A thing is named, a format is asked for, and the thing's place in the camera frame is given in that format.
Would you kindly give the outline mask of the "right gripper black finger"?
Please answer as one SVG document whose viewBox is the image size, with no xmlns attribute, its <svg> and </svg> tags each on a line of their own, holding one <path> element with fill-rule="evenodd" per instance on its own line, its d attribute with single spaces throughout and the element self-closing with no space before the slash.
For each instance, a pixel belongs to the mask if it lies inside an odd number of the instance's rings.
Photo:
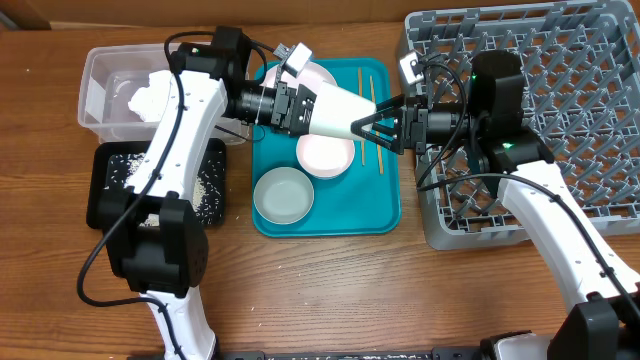
<svg viewBox="0 0 640 360">
<path fill-rule="evenodd" d="M 401 118 L 404 113 L 405 95 L 400 94 L 376 105 L 376 116 L 381 118 Z"/>
<path fill-rule="evenodd" d="M 380 145 L 390 152 L 403 152 L 399 139 L 401 121 L 398 118 L 381 118 L 373 114 L 352 122 L 350 130 L 353 135 Z"/>
</svg>

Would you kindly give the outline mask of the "white cup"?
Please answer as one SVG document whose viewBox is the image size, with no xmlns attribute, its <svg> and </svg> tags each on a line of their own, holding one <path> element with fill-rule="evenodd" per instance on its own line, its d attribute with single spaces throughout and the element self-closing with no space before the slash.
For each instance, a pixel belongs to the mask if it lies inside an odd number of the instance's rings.
<svg viewBox="0 0 640 360">
<path fill-rule="evenodd" d="M 376 104 L 337 85 L 323 82 L 311 113 L 309 134 L 362 140 L 351 131 L 354 121 L 373 115 Z"/>
</svg>

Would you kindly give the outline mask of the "pink round plate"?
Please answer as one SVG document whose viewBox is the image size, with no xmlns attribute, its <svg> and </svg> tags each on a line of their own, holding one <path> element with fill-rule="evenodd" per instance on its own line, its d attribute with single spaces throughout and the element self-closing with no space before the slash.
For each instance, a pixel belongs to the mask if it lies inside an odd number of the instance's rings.
<svg viewBox="0 0 640 360">
<path fill-rule="evenodd" d="M 277 70 L 278 66 L 270 68 L 261 85 L 269 88 L 275 88 Z M 293 77 L 283 70 L 280 80 L 281 82 L 286 83 L 289 88 L 298 89 L 298 86 L 302 84 L 314 93 L 318 92 L 323 82 L 337 85 L 336 80 L 328 70 L 313 62 L 309 62 L 299 73 L 298 77 Z"/>
</svg>

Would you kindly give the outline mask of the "pink bowl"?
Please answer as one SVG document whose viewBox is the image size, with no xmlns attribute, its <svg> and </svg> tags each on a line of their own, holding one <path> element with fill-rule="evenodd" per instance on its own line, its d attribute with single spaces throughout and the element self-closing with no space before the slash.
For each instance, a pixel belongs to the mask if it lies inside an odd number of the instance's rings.
<svg viewBox="0 0 640 360">
<path fill-rule="evenodd" d="M 304 135 L 296 145 L 299 165 L 318 179 L 333 179 L 343 174 L 355 157 L 352 140 L 320 135 Z"/>
</svg>

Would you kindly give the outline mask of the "grey small bowl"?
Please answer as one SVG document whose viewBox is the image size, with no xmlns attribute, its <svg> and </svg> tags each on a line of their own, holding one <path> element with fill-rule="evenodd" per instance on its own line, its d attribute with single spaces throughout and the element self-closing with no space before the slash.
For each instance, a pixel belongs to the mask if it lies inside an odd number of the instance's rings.
<svg viewBox="0 0 640 360">
<path fill-rule="evenodd" d="M 278 167 L 266 172 L 253 191 L 254 206 L 264 219 L 277 225 L 302 220 L 314 203 L 314 187 L 300 170 Z"/>
</svg>

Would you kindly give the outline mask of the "white napkin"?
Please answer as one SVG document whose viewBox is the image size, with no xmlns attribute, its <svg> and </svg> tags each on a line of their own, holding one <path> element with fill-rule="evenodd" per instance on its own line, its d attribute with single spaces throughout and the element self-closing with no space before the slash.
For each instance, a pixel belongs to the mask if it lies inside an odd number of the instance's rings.
<svg viewBox="0 0 640 360">
<path fill-rule="evenodd" d="M 173 75 L 169 70 L 152 72 L 149 85 L 139 88 L 128 102 L 129 109 L 145 123 L 160 122 L 171 96 Z"/>
</svg>

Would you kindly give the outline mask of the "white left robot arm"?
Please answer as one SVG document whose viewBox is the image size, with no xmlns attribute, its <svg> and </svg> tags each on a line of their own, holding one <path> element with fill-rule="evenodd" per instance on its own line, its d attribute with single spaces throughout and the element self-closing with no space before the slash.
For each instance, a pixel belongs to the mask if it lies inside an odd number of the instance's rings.
<svg viewBox="0 0 640 360">
<path fill-rule="evenodd" d="M 216 353 L 199 291 L 208 239 L 191 204 L 212 129 L 229 117 L 297 136 L 308 130 L 317 98 L 304 85 L 277 80 L 268 88 L 247 79 L 251 54 L 263 56 L 270 48 L 241 29 L 219 26 L 208 32 L 209 44 L 190 42 L 192 35 L 180 32 L 165 41 L 168 79 L 142 91 L 147 106 L 154 104 L 153 91 L 165 101 L 159 126 L 124 187 L 102 192 L 94 222 L 103 237 L 76 282 L 78 297 L 94 307 L 148 304 L 167 359 L 212 359 Z M 100 301 L 86 294 L 86 275 L 102 250 L 134 297 Z"/>
</svg>

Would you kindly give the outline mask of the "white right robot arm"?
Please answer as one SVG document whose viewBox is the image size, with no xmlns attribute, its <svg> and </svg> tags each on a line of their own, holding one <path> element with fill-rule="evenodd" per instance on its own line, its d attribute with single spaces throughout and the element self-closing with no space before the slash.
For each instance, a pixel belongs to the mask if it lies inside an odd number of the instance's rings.
<svg viewBox="0 0 640 360">
<path fill-rule="evenodd" d="M 481 180 L 521 224 L 551 270 L 567 315 L 556 333 L 483 339 L 477 359 L 635 359 L 639 275 L 602 238 L 565 183 L 551 150 L 523 122 L 525 77 L 518 55 L 489 50 L 471 62 L 456 104 L 396 96 L 353 122 L 353 134 L 394 153 L 431 145 L 465 148 Z"/>
</svg>

